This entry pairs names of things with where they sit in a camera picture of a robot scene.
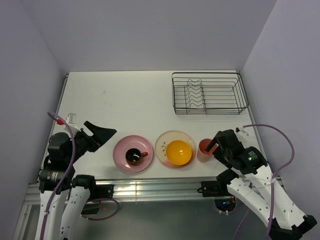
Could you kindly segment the pink plastic cup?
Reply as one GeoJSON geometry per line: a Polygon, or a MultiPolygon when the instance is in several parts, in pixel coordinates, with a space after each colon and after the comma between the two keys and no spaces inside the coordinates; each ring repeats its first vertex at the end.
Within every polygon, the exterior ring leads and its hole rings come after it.
{"type": "Polygon", "coordinates": [[[210,142],[211,142],[211,139],[205,138],[205,139],[202,139],[198,144],[196,157],[197,157],[197,160],[201,163],[205,163],[213,157],[212,153],[205,151],[206,147],[210,142]]]}

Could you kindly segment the yellow bowl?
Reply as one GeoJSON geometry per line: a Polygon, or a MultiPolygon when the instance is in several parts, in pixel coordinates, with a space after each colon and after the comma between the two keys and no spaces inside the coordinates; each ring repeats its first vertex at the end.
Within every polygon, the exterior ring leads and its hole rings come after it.
{"type": "Polygon", "coordinates": [[[182,166],[191,160],[193,152],[185,141],[174,140],[167,145],[165,155],[170,163],[182,166]]]}

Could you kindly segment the orange and black teacup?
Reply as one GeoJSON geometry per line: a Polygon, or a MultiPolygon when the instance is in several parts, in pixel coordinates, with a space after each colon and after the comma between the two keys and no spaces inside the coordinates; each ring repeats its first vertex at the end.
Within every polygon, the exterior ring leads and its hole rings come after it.
{"type": "Polygon", "coordinates": [[[131,148],[125,153],[125,160],[130,167],[138,166],[141,164],[142,159],[148,155],[148,152],[141,152],[137,148],[131,148]]]}

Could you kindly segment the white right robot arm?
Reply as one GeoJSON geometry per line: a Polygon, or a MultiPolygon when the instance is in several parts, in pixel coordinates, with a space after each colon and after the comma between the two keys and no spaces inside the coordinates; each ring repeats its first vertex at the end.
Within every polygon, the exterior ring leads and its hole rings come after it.
{"type": "Polygon", "coordinates": [[[201,186],[203,197],[238,198],[264,223],[267,239],[299,240],[316,226],[315,217],[290,199],[260,150],[244,147],[236,131],[218,131],[205,149],[227,169],[210,186],[201,186]]]}

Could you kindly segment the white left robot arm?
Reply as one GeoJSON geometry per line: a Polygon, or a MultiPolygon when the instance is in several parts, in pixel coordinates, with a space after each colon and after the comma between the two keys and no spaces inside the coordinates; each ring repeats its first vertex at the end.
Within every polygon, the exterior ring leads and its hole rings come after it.
{"type": "Polygon", "coordinates": [[[58,132],[49,138],[48,155],[39,174],[37,240],[71,240],[85,204],[98,193],[94,176],[75,175],[73,164],[85,153],[96,152],[117,131],[89,121],[84,125],[92,135],[69,125],[66,129],[71,130],[72,136],[58,132]]]}

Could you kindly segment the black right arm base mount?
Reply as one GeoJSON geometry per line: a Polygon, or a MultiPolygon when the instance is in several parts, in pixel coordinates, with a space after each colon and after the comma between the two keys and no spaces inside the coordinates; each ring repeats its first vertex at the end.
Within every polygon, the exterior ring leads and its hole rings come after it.
{"type": "Polygon", "coordinates": [[[235,209],[236,199],[228,192],[226,185],[218,180],[202,181],[200,185],[197,192],[204,198],[212,197],[218,210],[232,211],[235,209]]]}

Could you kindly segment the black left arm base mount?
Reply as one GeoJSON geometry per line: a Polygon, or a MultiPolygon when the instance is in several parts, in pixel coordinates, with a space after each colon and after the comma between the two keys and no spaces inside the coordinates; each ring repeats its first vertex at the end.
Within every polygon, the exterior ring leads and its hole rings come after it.
{"type": "Polygon", "coordinates": [[[114,193],[113,184],[98,184],[94,193],[89,197],[87,203],[84,205],[82,215],[95,215],[100,210],[101,201],[97,199],[112,199],[114,193]]]}

